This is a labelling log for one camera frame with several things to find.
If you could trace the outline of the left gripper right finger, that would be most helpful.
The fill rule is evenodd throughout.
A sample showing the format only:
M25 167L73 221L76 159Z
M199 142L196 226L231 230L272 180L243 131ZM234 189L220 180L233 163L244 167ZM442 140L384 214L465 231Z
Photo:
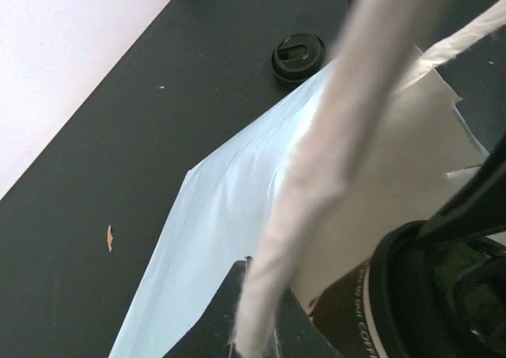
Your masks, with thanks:
M272 336L272 357L338 358L342 355L313 326L288 289L278 308Z

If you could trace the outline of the single paper coffee cup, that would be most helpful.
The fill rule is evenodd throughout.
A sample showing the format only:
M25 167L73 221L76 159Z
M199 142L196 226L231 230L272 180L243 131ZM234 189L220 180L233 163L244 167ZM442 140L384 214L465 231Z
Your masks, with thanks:
M387 356L372 317L369 272L365 262L335 281L309 313L313 325L344 357Z

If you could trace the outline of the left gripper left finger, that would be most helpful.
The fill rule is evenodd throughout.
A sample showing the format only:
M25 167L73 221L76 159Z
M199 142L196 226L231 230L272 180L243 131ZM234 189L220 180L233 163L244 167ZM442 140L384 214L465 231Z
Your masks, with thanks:
M202 316L164 357L239 357L233 344L236 305L251 261L232 264Z

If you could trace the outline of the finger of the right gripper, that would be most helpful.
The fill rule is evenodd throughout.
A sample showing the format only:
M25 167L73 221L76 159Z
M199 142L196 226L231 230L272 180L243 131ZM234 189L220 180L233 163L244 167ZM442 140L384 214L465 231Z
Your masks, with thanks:
M419 239L469 239L505 230L505 136L471 180L422 226Z

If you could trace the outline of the light blue paper bag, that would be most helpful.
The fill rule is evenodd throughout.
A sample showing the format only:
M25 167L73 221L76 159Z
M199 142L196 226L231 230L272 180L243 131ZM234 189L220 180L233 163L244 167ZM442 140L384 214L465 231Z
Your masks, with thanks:
M366 262L380 238L433 215L481 167L486 149L436 68L504 24L505 2L499 0L416 52L354 192L309 247L290 289L307 316L325 289ZM164 357L202 316L232 264L256 253L292 152L329 90L330 73L322 69L187 173L111 356Z

